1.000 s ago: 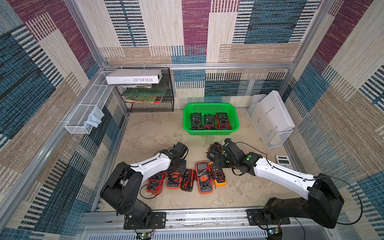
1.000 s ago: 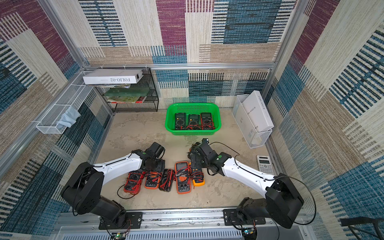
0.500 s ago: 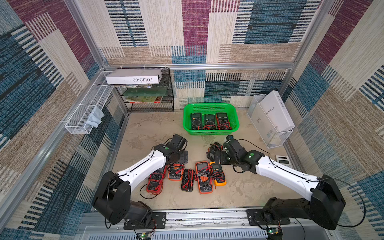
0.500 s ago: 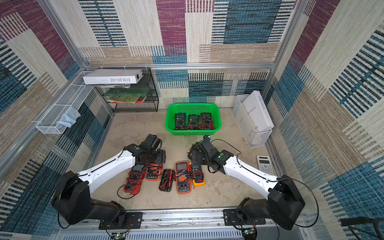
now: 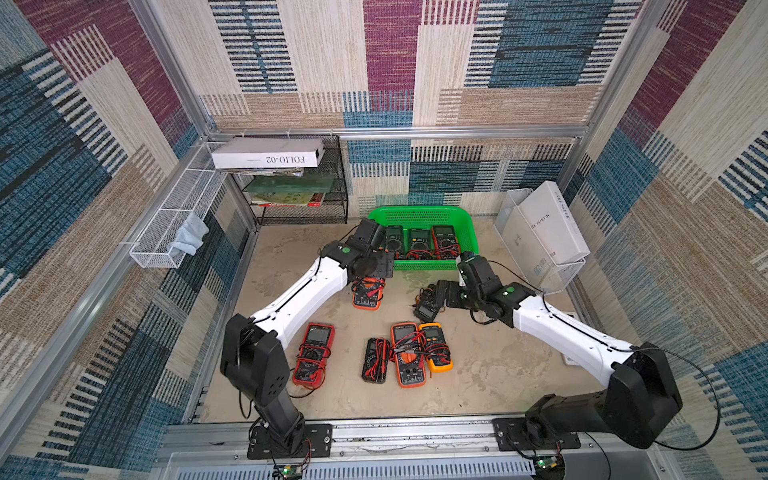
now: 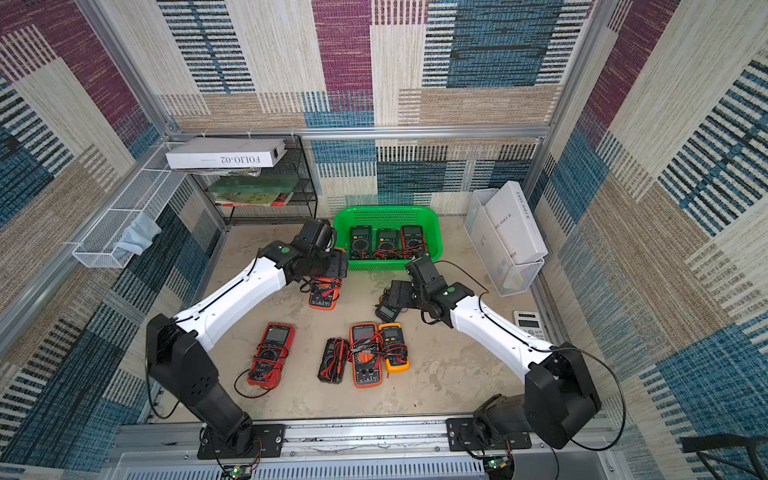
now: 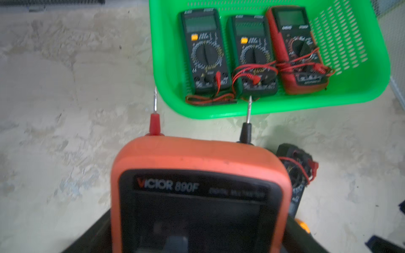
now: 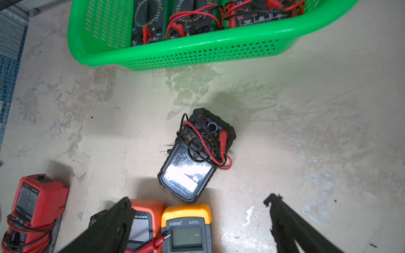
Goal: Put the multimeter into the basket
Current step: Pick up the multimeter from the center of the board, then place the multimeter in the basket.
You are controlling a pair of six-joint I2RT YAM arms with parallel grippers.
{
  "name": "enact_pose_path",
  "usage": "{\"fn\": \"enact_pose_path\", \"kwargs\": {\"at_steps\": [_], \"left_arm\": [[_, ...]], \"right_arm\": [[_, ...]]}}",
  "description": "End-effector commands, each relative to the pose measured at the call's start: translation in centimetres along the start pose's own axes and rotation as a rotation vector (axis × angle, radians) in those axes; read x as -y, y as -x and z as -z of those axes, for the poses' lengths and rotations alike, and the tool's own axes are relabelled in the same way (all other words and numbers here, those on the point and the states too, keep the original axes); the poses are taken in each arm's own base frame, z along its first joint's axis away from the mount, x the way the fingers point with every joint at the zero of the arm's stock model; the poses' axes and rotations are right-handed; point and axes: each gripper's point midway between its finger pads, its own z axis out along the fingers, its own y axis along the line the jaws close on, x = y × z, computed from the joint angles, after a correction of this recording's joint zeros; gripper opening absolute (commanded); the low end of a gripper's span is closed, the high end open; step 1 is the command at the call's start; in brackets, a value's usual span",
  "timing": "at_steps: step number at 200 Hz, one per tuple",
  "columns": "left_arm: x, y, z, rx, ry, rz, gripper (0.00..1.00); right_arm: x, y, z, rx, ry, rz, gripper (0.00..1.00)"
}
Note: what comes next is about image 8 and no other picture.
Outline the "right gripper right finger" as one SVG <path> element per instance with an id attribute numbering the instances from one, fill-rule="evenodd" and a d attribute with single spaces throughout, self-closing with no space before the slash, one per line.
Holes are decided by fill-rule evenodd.
<path id="1" fill-rule="evenodd" d="M 264 205 L 270 207 L 271 233 L 279 253 L 340 253 L 337 246 L 314 229 L 284 201 L 270 194 Z"/>

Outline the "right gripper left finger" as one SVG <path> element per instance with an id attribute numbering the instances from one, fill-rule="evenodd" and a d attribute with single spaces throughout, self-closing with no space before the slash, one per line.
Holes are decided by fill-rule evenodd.
<path id="1" fill-rule="evenodd" d="M 60 252 L 124 253 L 129 241 L 135 212 L 129 198 L 122 198 Z"/>

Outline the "dark green multimeter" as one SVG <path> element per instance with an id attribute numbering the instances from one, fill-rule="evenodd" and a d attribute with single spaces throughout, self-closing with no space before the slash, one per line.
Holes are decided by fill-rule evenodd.
<path id="1" fill-rule="evenodd" d="M 166 40 L 223 29 L 223 10 L 220 1 L 174 1 L 166 29 Z"/>
<path id="2" fill-rule="evenodd" d="M 163 41 L 165 24 L 165 1 L 134 1 L 130 45 L 135 47 Z"/>

